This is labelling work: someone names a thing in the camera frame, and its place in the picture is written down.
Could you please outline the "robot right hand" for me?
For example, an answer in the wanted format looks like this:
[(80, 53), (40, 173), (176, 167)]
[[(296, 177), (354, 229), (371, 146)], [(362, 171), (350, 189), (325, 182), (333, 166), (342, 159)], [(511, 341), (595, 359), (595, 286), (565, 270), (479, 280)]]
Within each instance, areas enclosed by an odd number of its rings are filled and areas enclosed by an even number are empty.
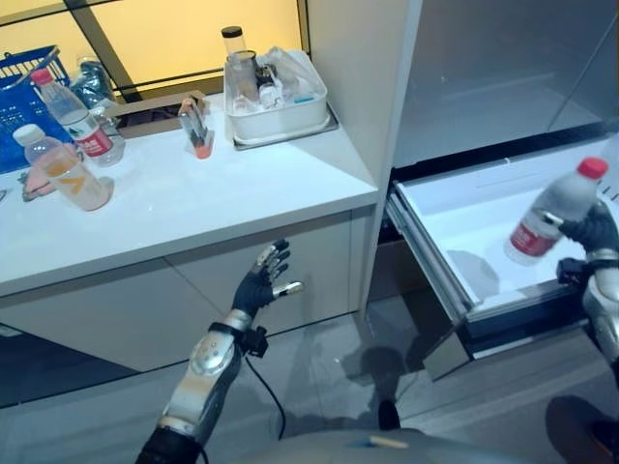
[(548, 211), (542, 212), (542, 219), (571, 241), (580, 244), (587, 254), (602, 251), (618, 253), (618, 228), (602, 201), (595, 203), (581, 220), (563, 219)]

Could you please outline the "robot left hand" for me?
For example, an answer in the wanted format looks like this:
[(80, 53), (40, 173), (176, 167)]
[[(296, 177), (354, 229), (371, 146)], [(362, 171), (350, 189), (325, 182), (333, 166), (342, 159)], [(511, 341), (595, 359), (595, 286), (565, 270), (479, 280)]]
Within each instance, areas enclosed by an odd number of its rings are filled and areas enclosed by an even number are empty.
[(276, 280), (289, 267), (290, 243), (279, 239), (268, 245), (255, 259), (235, 292), (232, 308), (254, 318), (257, 311), (273, 301), (299, 293), (304, 289), (301, 281), (277, 284)]

